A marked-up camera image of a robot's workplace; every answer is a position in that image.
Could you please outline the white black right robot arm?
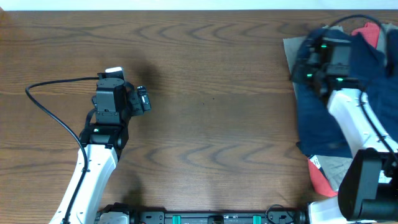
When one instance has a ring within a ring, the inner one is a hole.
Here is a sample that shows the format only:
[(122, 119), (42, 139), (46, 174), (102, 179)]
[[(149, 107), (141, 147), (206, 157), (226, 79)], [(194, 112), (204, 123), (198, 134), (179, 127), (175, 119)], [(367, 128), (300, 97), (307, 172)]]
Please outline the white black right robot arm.
[(297, 101), (300, 150), (346, 172), (309, 223), (397, 220), (397, 29), (364, 35), (316, 29), (283, 41)]

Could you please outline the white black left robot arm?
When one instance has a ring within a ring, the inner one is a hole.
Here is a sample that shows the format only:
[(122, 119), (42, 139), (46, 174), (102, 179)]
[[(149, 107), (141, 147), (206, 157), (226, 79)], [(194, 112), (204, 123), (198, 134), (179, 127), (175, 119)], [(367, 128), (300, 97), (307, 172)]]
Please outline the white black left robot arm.
[(104, 188), (128, 139), (133, 116), (151, 109), (147, 89), (120, 78), (102, 78), (79, 138), (82, 147), (67, 191), (51, 223), (93, 223)]

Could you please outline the navy blue shorts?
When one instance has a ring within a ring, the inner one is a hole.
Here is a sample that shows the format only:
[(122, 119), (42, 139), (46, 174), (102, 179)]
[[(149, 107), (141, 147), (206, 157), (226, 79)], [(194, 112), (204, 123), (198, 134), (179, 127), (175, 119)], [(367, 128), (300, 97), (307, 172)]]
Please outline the navy blue shorts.
[(373, 148), (397, 152), (397, 77), (388, 77), (385, 56), (361, 34), (327, 29), (321, 59), (328, 93), (315, 93), (338, 124), (351, 157)]

